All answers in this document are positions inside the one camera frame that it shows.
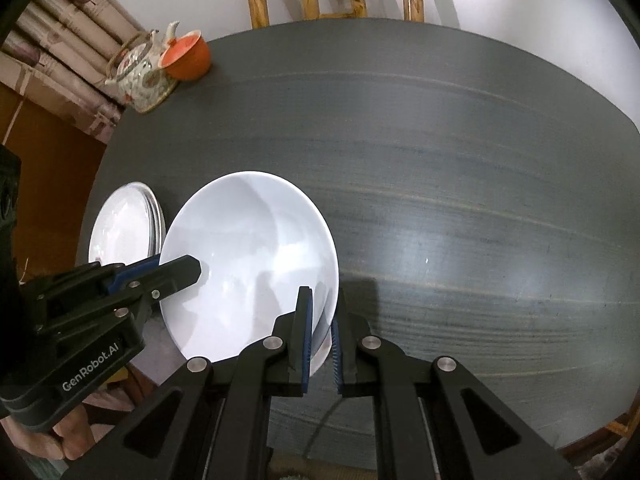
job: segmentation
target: teapot spout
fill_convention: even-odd
[[[171,22],[166,28],[166,33],[164,34],[164,47],[169,48],[172,44],[175,43],[175,29],[178,28],[178,23],[180,22]]]

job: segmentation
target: white plate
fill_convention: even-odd
[[[151,188],[144,184],[143,182],[132,182],[130,186],[137,187],[142,193],[146,195],[146,198],[149,203],[149,207],[151,209],[152,225],[153,225],[153,233],[154,240],[152,247],[154,248],[153,252],[149,254],[149,256],[153,256],[155,254],[159,254],[162,250],[162,243],[164,242],[164,237],[166,236],[166,228],[164,226],[164,213],[162,212],[162,208],[160,207],[160,203],[156,198]]]
[[[133,264],[149,256],[150,209],[145,194],[127,184],[106,200],[89,241],[89,262]]]
[[[324,362],[338,294],[338,259],[322,215],[290,182],[243,171],[200,189],[166,235],[160,263],[190,254],[198,282],[161,301],[162,316],[188,359],[220,361],[271,334],[296,307],[298,287],[314,295],[314,370]]]

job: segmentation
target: white wall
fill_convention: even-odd
[[[180,20],[213,40],[251,27],[246,0],[118,0],[145,28]],[[299,0],[267,0],[272,24],[300,20]],[[370,16],[401,18],[402,0],[366,0]],[[321,0],[323,12],[348,0]],[[517,46],[567,70],[640,127],[640,50],[607,0],[425,0],[428,22]]]

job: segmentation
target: blue gripper pad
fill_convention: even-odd
[[[331,322],[331,352],[334,359],[334,379],[338,393],[342,393],[342,348],[340,347],[340,335],[338,334],[338,320],[334,316]]]
[[[109,294],[115,294],[126,283],[132,282],[135,278],[141,276],[148,270],[155,269],[159,264],[160,254],[156,254],[156,256],[151,256],[149,258],[146,258],[145,260],[140,260],[135,264],[124,267],[118,274],[116,274],[113,283],[109,285]]]
[[[306,394],[309,388],[309,370],[311,367],[311,329],[314,321],[314,300],[309,295],[306,302],[305,340],[302,345],[302,392]]]

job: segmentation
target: white bowl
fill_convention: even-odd
[[[312,372],[318,369],[330,349],[325,337],[338,296],[338,258],[329,228],[304,193],[257,171],[210,182],[171,224],[160,263],[184,254],[200,261],[202,275],[162,300],[161,309],[187,359],[237,356],[270,335],[280,314],[295,310],[305,285],[313,290]]]

